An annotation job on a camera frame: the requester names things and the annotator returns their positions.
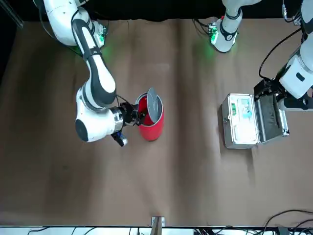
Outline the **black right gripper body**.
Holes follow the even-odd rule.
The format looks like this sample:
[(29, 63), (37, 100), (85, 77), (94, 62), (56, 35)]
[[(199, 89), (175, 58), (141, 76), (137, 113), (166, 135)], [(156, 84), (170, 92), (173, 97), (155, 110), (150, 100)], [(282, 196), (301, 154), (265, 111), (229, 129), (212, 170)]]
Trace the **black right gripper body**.
[(121, 112), (123, 117), (123, 126), (139, 126), (139, 112), (137, 104), (130, 104), (128, 102), (121, 103)]

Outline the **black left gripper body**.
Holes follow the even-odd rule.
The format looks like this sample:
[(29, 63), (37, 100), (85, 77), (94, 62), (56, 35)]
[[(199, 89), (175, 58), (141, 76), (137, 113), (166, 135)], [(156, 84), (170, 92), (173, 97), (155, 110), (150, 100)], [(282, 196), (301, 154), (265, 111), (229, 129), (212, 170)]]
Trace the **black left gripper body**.
[(276, 79), (262, 79), (254, 88), (254, 99), (260, 99), (265, 95), (277, 94), (279, 98), (286, 96), (285, 88)]

